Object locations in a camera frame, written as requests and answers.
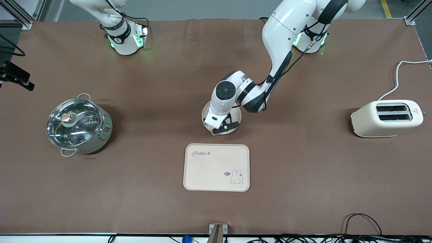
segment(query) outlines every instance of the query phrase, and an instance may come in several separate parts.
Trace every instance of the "glass lid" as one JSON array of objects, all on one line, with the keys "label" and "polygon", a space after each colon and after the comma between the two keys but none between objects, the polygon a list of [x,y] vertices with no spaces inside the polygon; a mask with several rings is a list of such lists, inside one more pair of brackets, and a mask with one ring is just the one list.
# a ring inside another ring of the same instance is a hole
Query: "glass lid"
[{"label": "glass lid", "polygon": [[51,113],[47,135],[52,143],[64,148],[76,147],[93,137],[99,127],[99,110],[88,99],[70,99]]}]

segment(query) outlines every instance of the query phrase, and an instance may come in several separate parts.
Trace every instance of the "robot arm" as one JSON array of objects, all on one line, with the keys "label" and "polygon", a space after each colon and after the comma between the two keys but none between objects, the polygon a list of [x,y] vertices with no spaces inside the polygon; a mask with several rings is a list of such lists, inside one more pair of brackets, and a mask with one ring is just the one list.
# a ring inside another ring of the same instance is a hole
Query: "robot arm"
[{"label": "robot arm", "polygon": [[[365,0],[350,0],[350,10],[358,10]],[[348,0],[283,0],[263,28],[263,42],[270,55],[272,68],[262,86],[252,81],[241,71],[227,74],[213,90],[209,111],[204,123],[213,128],[212,134],[229,131],[225,120],[235,101],[247,112],[259,112],[266,108],[267,101],[280,77],[289,65],[291,48],[296,37],[308,31],[311,19],[317,19],[321,33],[312,35],[311,41],[303,49],[307,52],[320,40],[330,24],[345,11]]]},{"label": "robot arm", "polygon": [[315,7],[315,0],[284,0],[274,10],[264,25],[262,34],[264,46],[272,62],[270,73],[262,86],[258,86],[242,71],[231,72],[222,79],[213,90],[209,112],[204,120],[207,125],[214,128],[213,134],[224,132],[224,128],[220,126],[229,115],[235,101],[248,112],[259,112],[264,108],[280,76],[291,61],[293,40],[306,25]]},{"label": "robot arm", "polygon": [[121,55],[131,55],[145,45],[147,27],[127,20],[117,8],[127,0],[70,0],[93,15],[108,33],[111,46]]},{"label": "robot arm", "polygon": [[[122,8],[127,0],[109,0],[116,8]],[[104,27],[121,23],[123,16],[116,12],[106,0],[70,0],[70,2],[93,15]]]}]

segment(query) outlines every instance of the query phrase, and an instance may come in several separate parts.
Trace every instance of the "cooking pot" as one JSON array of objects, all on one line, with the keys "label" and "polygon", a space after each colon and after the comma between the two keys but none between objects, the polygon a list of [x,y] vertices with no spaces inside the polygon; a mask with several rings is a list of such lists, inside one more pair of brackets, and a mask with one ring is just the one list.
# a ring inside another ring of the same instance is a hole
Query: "cooking pot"
[{"label": "cooking pot", "polygon": [[99,150],[111,133],[111,117],[85,93],[59,104],[51,112],[47,122],[48,138],[60,147],[60,154],[64,157]]}]

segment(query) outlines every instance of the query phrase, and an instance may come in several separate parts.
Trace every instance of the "green led light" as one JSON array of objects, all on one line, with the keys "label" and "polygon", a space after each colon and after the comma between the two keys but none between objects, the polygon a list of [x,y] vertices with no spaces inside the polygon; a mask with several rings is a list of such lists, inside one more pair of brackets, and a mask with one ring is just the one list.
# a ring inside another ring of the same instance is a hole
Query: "green led light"
[{"label": "green led light", "polygon": [[108,40],[111,43],[111,47],[114,48],[114,44],[112,43],[111,38],[109,36],[108,36]]},{"label": "green led light", "polygon": [[299,42],[301,36],[302,36],[301,33],[298,36],[296,36],[295,39],[294,39],[294,41],[292,42],[292,44],[296,45]]},{"label": "green led light", "polygon": [[327,33],[325,33],[325,35],[324,35],[324,37],[323,37],[323,41],[321,42],[321,45],[324,45],[324,41],[325,41],[325,38],[327,37]]},{"label": "green led light", "polygon": [[133,39],[137,43],[138,47],[142,47],[143,46],[143,41],[141,41],[141,37],[133,35]]}]

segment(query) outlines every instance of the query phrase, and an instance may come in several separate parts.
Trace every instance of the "white power cord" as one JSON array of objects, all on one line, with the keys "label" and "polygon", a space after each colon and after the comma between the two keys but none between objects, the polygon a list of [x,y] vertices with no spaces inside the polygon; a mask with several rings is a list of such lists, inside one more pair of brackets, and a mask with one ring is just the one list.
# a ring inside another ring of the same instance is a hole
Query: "white power cord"
[{"label": "white power cord", "polygon": [[382,100],[382,98],[384,98],[386,95],[392,93],[393,91],[395,91],[399,87],[399,67],[402,63],[420,64],[420,63],[428,63],[428,62],[432,63],[432,59],[428,60],[428,61],[402,61],[402,62],[400,62],[396,67],[396,86],[392,90],[390,90],[389,92],[387,92],[387,93],[383,94],[381,97],[379,97],[378,100]]}]

